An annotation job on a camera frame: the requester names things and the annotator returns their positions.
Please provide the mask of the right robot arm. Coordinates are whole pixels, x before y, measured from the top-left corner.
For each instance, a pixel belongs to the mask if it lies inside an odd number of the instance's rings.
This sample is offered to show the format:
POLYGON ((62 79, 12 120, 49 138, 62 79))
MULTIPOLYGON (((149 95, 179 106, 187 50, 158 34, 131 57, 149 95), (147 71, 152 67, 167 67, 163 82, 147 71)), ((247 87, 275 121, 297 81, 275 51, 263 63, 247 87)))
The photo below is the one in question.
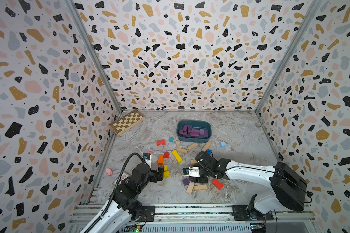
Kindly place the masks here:
POLYGON ((265 186, 268 190, 254 194, 249 204, 233 205, 232 215, 238 220, 272 220, 272 211, 287 208, 302 212, 306 198, 307 182, 283 162, 274 166, 256 166, 238 163, 222 158, 215 159, 211 153, 201 151, 192 167, 183 168, 182 174, 193 182, 205 183, 208 178, 220 180, 240 180, 265 186))

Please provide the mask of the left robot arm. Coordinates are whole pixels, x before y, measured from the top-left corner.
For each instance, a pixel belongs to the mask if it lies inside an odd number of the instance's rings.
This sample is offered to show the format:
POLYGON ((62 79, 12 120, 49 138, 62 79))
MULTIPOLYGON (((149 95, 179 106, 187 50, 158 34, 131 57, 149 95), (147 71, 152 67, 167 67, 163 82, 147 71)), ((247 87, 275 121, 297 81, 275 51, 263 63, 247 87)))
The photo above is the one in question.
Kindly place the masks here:
POLYGON ((147 222, 153 221, 155 207, 143 207, 138 197, 149 183, 164 179, 164 165, 160 164, 156 170, 151 169, 146 161, 148 156, 148 153, 140 155, 134 152, 127 157, 109 199, 81 232, 120 233, 124 228, 143 228, 147 222), (140 163, 131 176, 122 180, 126 166, 135 156, 140 163))

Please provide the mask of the teal plastic storage bin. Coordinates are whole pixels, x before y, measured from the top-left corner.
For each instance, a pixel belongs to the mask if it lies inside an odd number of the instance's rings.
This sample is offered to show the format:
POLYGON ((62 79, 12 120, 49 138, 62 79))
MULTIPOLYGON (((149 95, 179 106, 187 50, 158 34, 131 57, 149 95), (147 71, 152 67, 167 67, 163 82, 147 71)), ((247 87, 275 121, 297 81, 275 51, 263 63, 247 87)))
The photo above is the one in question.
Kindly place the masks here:
POLYGON ((184 142, 196 142, 196 143, 206 143, 209 141, 212 135, 212 127, 211 125, 206 121, 200 121, 200 120, 181 120, 177 125, 177 136, 180 141, 184 142), (200 135, 198 137, 184 137, 179 135, 179 131, 183 129, 184 125, 191 125, 192 126, 192 132, 196 132, 196 129, 204 129, 209 131, 209 137, 205 138, 204 135, 200 135))

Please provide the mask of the yellow flat block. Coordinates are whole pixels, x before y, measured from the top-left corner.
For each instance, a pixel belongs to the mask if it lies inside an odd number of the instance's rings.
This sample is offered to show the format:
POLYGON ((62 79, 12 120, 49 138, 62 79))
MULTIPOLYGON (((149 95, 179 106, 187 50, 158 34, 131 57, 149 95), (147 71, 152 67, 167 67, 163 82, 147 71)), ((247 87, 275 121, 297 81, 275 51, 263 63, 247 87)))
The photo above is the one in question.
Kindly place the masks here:
POLYGON ((164 174, 163 174, 164 178, 167 178, 167 177, 170 177, 170 176, 171 176, 170 171, 165 171, 164 174))

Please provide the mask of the natural wood thick block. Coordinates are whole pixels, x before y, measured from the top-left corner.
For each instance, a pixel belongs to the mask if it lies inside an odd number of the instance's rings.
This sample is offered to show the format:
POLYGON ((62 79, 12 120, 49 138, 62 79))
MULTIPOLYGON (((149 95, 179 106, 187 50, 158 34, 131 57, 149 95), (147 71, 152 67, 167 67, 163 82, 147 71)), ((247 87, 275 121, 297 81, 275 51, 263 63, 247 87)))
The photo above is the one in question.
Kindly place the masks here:
POLYGON ((193 165, 195 165, 197 163, 197 161, 195 160, 195 159, 192 159, 191 160, 191 165, 193 166, 193 165))

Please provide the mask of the red rectangular block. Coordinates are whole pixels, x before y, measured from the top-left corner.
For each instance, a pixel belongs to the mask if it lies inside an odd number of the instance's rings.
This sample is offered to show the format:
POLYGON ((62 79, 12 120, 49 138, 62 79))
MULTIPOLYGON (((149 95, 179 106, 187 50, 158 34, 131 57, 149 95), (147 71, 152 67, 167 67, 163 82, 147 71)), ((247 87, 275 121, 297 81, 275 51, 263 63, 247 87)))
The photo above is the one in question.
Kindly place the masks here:
POLYGON ((213 179, 212 185, 218 190, 221 190, 224 187, 224 185, 218 179, 213 179))

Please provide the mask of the orange block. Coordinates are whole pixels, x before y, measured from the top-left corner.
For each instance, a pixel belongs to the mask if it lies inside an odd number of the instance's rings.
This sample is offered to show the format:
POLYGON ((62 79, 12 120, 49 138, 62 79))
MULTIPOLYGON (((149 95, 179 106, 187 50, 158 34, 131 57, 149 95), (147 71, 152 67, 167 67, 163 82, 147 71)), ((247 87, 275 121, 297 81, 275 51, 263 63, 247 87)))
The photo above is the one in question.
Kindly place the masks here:
POLYGON ((158 165, 159 165, 159 166, 163 166, 163 164, 164 164, 164 155, 163 155, 163 154, 160 154, 160 155, 158 156, 158 165))

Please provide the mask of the natural wood long block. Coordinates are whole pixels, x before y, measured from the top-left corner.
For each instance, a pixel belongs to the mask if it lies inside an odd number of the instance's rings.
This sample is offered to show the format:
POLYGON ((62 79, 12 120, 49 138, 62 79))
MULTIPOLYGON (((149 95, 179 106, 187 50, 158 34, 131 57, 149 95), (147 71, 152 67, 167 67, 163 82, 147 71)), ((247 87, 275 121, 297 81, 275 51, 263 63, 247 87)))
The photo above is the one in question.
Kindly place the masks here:
POLYGON ((205 146, 202 148, 202 151, 206 152, 206 151, 210 148, 211 145, 212 145, 211 142, 207 142, 207 143, 205 144, 205 146))

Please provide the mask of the purple little cube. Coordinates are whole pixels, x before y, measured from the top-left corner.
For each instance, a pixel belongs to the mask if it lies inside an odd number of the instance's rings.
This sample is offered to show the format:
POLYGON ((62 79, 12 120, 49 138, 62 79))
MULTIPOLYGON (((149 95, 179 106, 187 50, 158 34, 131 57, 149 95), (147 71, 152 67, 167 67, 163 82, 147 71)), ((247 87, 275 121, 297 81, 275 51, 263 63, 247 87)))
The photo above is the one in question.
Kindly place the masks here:
POLYGON ((188 186, 190 181, 188 179, 183 179, 182 183, 183 183, 184 186, 188 186))

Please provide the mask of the playing card box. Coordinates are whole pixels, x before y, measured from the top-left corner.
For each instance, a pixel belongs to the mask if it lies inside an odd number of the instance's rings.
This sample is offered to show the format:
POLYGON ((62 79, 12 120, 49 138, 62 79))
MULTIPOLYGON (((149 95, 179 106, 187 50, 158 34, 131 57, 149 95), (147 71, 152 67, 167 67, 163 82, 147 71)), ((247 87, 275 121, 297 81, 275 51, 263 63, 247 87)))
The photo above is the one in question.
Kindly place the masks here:
POLYGON ((128 177, 130 177, 131 175, 129 174, 129 173, 127 173, 127 172, 123 172, 123 174, 122 174, 122 176, 121 176, 121 178, 120 178, 120 180, 116 180, 115 181, 115 183, 114 183, 114 185, 116 185, 117 183, 121 183, 121 182, 123 182, 126 178, 128 178, 128 177))

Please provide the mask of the natural wood upright block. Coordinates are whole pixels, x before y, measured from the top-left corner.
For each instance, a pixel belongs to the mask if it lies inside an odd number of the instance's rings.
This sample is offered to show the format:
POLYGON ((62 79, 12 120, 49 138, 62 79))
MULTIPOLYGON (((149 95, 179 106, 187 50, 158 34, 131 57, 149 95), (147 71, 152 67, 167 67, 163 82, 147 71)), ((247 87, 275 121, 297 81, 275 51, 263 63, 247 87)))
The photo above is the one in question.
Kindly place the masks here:
POLYGON ((188 184, 188 187, 187 187, 187 190, 186 190, 186 192, 187 192, 188 194, 192 194, 194 185, 195 185, 194 182, 190 182, 190 183, 188 184))

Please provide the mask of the long yellow block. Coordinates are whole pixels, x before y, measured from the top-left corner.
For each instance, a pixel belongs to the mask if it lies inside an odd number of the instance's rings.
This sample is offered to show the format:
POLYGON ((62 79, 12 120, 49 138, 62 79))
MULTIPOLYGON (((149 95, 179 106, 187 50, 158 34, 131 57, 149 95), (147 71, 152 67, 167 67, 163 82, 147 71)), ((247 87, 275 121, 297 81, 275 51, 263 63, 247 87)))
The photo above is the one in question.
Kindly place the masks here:
POLYGON ((172 155, 175 157, 175 159, 177 160, 178 163, 181 163, 183 161, 183 159, 181 158, 181 156, 179 155, 179 153, 176 150, 172 151, 172 155))

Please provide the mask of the natural wood short bar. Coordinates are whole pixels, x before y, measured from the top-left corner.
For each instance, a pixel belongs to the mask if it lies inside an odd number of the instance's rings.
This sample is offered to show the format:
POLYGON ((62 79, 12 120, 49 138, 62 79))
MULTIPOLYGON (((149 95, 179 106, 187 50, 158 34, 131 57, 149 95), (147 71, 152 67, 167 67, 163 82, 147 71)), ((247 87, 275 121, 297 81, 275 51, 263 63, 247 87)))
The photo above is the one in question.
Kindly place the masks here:
POLYGON ((183 153, 183 154, 187 154, 188 153, 188 150, 187 149, 183 149, 183 148, 177 148, 176 151, 179 152, 179 153, 183 153))

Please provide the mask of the red arch block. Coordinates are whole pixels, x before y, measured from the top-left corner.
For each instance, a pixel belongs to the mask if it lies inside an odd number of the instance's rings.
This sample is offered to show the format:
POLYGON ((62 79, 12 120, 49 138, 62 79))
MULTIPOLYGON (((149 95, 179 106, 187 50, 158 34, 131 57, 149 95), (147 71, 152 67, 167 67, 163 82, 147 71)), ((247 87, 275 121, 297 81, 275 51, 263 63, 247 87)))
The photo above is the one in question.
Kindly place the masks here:
POLYGON ((158 140, 158 141, 156 141, 156 145, 157 145, 157 147, 159 147, 159 146, 165 146, 166 145, 166 141, 165 140, 158 140))

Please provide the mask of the pink pig toy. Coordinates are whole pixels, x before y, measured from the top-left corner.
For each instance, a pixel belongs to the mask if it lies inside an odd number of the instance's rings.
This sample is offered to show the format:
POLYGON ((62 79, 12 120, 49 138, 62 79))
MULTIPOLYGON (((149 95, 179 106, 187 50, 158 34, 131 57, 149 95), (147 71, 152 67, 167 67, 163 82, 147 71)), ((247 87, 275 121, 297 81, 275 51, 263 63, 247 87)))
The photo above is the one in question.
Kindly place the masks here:
POLYGON ((107 176, 112 176, 113 175, 113 170, 110 168, 106 168, 106 174, 107 176))

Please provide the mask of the wooden chessboard box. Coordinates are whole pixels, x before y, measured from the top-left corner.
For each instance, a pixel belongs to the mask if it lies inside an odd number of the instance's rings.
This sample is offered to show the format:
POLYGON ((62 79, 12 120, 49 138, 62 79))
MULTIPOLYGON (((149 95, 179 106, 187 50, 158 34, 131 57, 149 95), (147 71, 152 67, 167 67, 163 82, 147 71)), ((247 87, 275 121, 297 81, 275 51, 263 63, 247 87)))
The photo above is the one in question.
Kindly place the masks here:
POLYGON ((134 110, 110 124, 110 127, 118 136, 121 136, 134 126, 141 123, 144 119, 145 116, 141 112, 134 110))

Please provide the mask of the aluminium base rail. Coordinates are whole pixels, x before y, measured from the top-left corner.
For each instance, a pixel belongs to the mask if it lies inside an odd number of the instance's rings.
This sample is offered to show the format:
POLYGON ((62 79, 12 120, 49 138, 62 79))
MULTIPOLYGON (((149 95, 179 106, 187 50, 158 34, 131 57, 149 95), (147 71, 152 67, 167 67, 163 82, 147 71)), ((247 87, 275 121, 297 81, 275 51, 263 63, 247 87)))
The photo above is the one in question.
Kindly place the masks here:
POLYGON ((319 233, 308 206, 302 212, 275 210, 272 220, 236 220, 232 204, 156 204, 152 222, 143 233, 250 233, 263 227, 266 233, 319 233))

